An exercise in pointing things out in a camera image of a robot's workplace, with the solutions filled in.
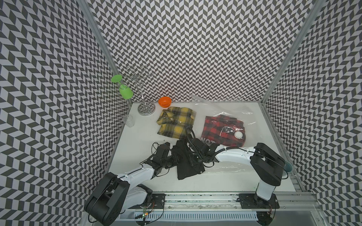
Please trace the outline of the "red black plaid shirt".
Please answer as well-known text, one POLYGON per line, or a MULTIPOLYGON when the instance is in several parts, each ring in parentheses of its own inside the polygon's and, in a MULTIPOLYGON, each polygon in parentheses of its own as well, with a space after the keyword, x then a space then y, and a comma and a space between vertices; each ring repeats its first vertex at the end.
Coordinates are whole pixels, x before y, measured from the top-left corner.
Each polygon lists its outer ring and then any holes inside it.
POLYGON ((244 122, 226 115, 207 116, 200 140, 209 145, 243 147, 246 142, 244 122))

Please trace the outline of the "yellow plaid shirt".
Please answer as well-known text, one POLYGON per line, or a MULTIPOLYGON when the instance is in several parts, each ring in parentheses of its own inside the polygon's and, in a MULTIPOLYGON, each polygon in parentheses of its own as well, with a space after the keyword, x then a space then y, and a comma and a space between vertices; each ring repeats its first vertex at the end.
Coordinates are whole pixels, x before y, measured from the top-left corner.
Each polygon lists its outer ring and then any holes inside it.
POLYGON ((184 139, 187 128, 192 128, 196 118, 196 111, 186 107, 169 107, 162 110, 157 124, 160 126, 158 135, 184 139))

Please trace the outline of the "clear plastic vacuum bag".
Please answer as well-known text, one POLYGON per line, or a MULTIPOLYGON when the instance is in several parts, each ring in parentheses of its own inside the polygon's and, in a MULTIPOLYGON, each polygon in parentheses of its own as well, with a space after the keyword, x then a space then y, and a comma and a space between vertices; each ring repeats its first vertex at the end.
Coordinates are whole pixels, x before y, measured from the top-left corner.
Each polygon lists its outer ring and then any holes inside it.
POLYGON ((268 144, 269 130, 257 102, 216 102, 196 95, 191 100, 196 111, 193 131, 203 143, 244 149, 268 144))

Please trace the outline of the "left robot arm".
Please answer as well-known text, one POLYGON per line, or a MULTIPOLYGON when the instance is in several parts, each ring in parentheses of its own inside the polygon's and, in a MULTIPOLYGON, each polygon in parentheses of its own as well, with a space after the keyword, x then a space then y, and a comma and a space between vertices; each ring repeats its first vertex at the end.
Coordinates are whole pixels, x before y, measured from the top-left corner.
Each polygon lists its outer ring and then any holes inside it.
POLYGON ((157 177, 163 169, 178 165, 181 157, 175 153, 171 144, 158 145, 155 153, 130 172, 116 175, 107 173, 98 183, 84 205, 90 223, 100 222, 111 225, 120 213, 134 206, 143 209, 154 207, 153 191, 143 182, 157 177))

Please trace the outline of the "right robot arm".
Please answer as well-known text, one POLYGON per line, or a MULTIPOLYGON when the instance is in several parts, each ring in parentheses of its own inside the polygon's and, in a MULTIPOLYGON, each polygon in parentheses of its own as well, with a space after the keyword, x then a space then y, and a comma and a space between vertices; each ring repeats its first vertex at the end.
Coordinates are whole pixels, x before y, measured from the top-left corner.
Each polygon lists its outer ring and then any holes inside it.
POLYGON ((269 201, 276 187, 281 185, 285 171, 285 160, 264 143, 255 147, 226 147, 220 144, 197 143, 197 139, 187 144, 190 152, 200 163, 239 163, 251 166, 257 173, 258 183, 255 200, 269 201))

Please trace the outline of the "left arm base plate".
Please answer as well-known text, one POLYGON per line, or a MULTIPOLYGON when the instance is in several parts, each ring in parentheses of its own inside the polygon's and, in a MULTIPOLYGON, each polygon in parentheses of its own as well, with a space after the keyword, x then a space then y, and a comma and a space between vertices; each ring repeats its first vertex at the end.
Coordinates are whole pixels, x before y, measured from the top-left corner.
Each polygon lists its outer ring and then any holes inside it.
POLYGON ((142 204, 135 205, 131 207, 131 209, 147 208, 148 210, 161 210, 164 209, 165 200, 166 194, 164 193, 152 194, 152 196, 147 196, 146 200, 142 204))

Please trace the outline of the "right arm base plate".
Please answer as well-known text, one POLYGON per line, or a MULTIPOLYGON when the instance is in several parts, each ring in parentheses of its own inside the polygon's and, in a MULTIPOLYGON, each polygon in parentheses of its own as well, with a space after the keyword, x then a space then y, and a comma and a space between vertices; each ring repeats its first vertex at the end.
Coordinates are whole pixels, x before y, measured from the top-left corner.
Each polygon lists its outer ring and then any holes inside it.
POLYGON ((275 194, 272 194, 270 200, 266 201, 256 194, 239 194, 237 202, 242 209, 279 209, 280 205, 275 194))

